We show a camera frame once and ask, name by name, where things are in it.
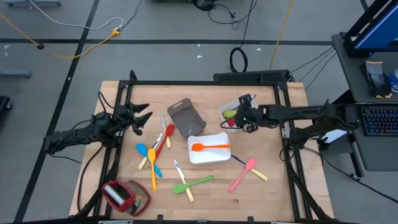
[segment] concrete floor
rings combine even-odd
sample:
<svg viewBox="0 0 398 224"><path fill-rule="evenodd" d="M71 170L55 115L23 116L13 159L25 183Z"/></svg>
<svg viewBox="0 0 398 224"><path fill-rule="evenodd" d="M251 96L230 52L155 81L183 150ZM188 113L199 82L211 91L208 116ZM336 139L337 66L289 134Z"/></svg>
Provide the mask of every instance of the concrete floor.
<svg viewBox="0 0 398 224"><path fill-rule="evenodd" d="M228 5L238 17L248 11L250 1L220 1ZM62 1L62 7L43 7L50 16L62 22L85 24L94 0ZM131 16L138 1L100 0L93 26L110 17ZM289 0L259 0L249 23L247 40L276 40ZM8 8L0 4L0 12L16 26L36 39L78 40L83 30L56 25L35 9ZM222 9L212 12L219 20L229 21ZM347 31L363 13L359 0L297 0L287 21L283 40L330 41L332 34ZM91 30L88 39L104 39L118 21L101 30ZM229 25L212 23L206 12L201 12L184 0L164 0L162 4L143 0L138 14L120 37L121 40L212 39L239 40L244 25L232 30ZM70 71L71 60L56 58L31 44L9 43L5 39L21 39L4 21L0 22L0 68L26 68L31 79L0 79L0 95L12 98L14 108L1 121L0 130L0 223L12 222L30 178L42 138L45 136L62 86ZM273 69L293 70L313 59L329 46L281 45ZM73 55L74 44L46 44L45 47ZM92 46L85 44L83 50ZM96 92L104 80L127 79L134 69L140 80L212 80L214 73L229 72L229 52L235 45L223 44L104 44L82 57L76 67L56 130L70 129L70 124L86 119L96 104ZM249 57L248 70L267 70L273 45L245 45ZM243 64L236 60L237 69ZM294 73L299 80L311 66ZM303 80L308 85L320 66ZM348 86L337 57L330 61L320 76L307 90L311 105L333 101ZM349 147L344 139L325 156L346 172L353 171L347 154L334 153L336 147ZM81 160L83 146L69 147L58 155ZM39 181L30 201L24 221L64 218L77 181L80 165L46 157ZM358 223L394 223L398 206L368 189L340 175L331 167L324 168L331 202L336 218ZM364 183L398 198L397 172L366 172Z"/></svg>

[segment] orange spoon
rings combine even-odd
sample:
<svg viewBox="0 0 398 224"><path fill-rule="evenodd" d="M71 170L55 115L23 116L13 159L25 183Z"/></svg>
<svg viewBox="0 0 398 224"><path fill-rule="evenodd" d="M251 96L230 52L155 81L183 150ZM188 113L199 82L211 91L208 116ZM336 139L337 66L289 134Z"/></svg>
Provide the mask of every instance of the orange spoon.
<svg viewBox="0 0 398 224"><path fill-rule="evenodd" d="M200 143L195 143L194 145L192 145L192 150L198 152L198 151L204 150L205 148L227 149L227 148L230 148L230 147L231 147L231 145L205 146L205 145L200 144Z"/></svg>

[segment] green spoon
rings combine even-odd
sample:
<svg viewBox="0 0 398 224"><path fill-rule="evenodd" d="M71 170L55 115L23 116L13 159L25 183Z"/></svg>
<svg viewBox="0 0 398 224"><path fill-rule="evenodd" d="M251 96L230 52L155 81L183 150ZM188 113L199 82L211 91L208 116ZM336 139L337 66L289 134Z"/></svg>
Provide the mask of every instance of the green spoon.
<svg viewBox="0 0 398 224"><path fill-rule="evenodd" d="M177 184L177 185L174 185L173 193L174 194L180 194L180 193L184 192L187 189L187 187L192 187L192 186L194 186L196 184L201 184L201 183L204 183L204 182L208 182L209 180L213 180L213 179L214 179L214 176L210 175L208 177L205 177L203 179L197 180L197 181L195 181L193 183L190 183L190 184Z"/></svg>

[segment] keyboard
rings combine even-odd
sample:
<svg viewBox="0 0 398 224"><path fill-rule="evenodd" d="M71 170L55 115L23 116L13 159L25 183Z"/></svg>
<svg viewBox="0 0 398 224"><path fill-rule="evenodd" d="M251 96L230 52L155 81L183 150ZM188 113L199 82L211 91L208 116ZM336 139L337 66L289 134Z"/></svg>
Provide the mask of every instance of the keyboard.
<svg viewBox="0 0 398 224"><path fill-rule="evenodd" d="M292 76L288 70L271 70L259 72L216 73L213 75L213 80L256 83L291 82Z"/></svg>
<svg viewBox="0 0 398 224"><path fill-rule="evenodd" d="M364 133L367 136L398 136L397 106L361 106Z"/></svg>

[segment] wooden tabletop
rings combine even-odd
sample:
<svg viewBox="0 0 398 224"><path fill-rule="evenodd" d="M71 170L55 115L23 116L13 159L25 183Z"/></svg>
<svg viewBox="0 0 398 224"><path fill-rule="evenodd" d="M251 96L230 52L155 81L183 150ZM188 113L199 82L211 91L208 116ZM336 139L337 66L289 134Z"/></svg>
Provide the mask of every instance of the wooden tabletop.
<svg viewBox="0 0 398 224"><path fill-rule="evenodd" d="M118 82L103 82L101 91L111 105L117 93ZM302 83L288 83L290 103L292 106L307 106L307 98ZM134 85L132 91L132 102L135 104L149 103L150 106L141 114L152 111L154 114L144 126L143 135L137 136L131 129L125 132L124 142L119 165L118 180L135 180L143 185L152 201L148 209L135 219L154 220L158 214L163 214L165 220L227 220L243 221L248 216L253 216L256 221L293 221L292 203L290 199L287 172L284 162L279 159L282 149L280 129L259 128L253 133L228 133L220 128L220 116L218 110L233 100L238 99L246 93L256 94L258 104L274 104L275 97L272 87L269 86L188 86L188 85ZM181 99L191 99L200 116L207 122L205 131L201 135L218 134L225 131L228 133L229 143L232 145L231 152L240 159L246 161L253 157L257 159L256 169L265 174L269 180L261 180L249 172L238 185L233 193L228 189L243 171L243 166L234 159L226 162L194 165L188 157L187 140L185 140L176 129L170 138L172 147L165 146L156 164L162 171L164 177L157 178L157 191L153 192L151 187L150 163L139 170L137 167L142 156L137 152L135 145L144 143L147 147L153 145L162 130L160 114L164 113L166 123L172 123L167 114L167 108ZM95 112L102 111L97 103ZM296 127L304 128L311 125L310 121L296 121ZM317 149L315 141L309 140L306 144L310 149ZM90 144L86 147L81 170L88 159L98 150L99 143ZM83 178L81 192L81 206L83 206L92 193L98 187L101 167L103 163L103 149L88 166ZM303 169L307 189L312 194L327 215L333 217L328 189L321 159L315 153L301 151ZM174 166L176 159L183 170L185 180L193 182L208 175L214 175L215 180L191 187L195 198L190 202L187 194L174 195L172 187L181 184L182 181ZM70 214L76 214L76 185L75 195L70 209ZM301 216L304 216L302 197L298 192ZM105 201L103 200L101 213L104 213ZM111 218L131 219L126 213L112 211Z"/></svg>

